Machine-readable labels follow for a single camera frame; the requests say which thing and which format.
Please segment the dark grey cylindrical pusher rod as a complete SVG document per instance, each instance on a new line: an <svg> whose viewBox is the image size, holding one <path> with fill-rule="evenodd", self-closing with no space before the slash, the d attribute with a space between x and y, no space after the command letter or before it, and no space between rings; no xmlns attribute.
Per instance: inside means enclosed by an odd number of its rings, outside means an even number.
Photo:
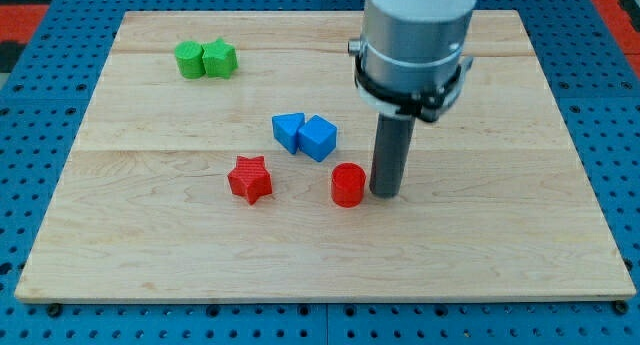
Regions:
<svg viewBox="0 0 640 345"><path fill-rule="evenodd" d="M378 117L369 189L377 197L393 198L401 187L415 120Z"/></svg>

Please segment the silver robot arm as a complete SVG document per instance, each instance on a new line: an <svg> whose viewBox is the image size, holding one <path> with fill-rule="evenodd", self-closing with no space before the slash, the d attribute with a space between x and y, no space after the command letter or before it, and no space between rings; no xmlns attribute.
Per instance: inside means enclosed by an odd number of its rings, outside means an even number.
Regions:
<svg viewBox="0 0 640 345"><path fill-rule="evenodd" d="M365 0L348 43L361 99L378 113L369 189L400 191L416 121L433 123L459 97L473 59L462 54L477 0Z"/></svg>

